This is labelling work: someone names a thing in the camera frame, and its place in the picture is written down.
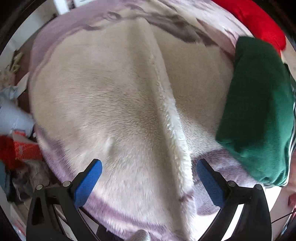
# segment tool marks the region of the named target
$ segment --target fuzzy blanket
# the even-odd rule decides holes
[[[35,40],[30,103],[38,143],[63,182],[93,158],[103,174],[87,204],[114,234],[198,240],[219,210],[195,163],[256,182],[215,141],[234,46],[251,33],[211,1],[94,1]]]

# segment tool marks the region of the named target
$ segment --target blue gripper pad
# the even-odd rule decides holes
[[[96,182],[102,174],[102,170],[102,162],[100,160],[97,160],[95,165],[91,168],[87,176],[83,179],[74,193],[74,206],[76,207],[76,209],[82,207],[86,203]]]
[[[222,208],[225,202],[224,192],[201,160],[196,163],[196,172],[213,204]]]

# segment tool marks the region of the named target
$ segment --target green garment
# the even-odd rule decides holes
[[[287,184],[294,97],[289,70],[267,42],[240,37],[216,141],[258,182]]]

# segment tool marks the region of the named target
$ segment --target silver screw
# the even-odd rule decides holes
[[[256,184],[256,185],[255,185],[255,188],[257,188],[258,190],[262,190],[262,189],[263,189],[262,186],[261,186],[260,184]]]
[[[43,185],[42,185],[42,184],[39,184],[39,185],[37,185],[37,187],[36,187],[37,190],[41,190],[42,188],[43,188]]]
[[[63,187],[68,187],[68,186],[70,186],[70,184],[71,184],[71,182],[70,181],[65,181],[65,182],[63,182]]]
[[[235,187],[236,183],[235,181],[228,181],[228,185],[231,187]]]

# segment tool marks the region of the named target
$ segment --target wire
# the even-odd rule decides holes
[[[273,224],[274,222],[279,221],[279,220],[281,220],[282,218],[284,218],[284,217],[286,217],[286,216],[289,216],[289,215],[291,215],[292,213],[295,213],[295,212],[296,212],[296,210],[294,210],[294,211],[291,212],[291,213],[288,213],[288,214],[285,215],[285,216],[282,216],[282,217],[278,218],[277,220],[272,221],[271,223]]]

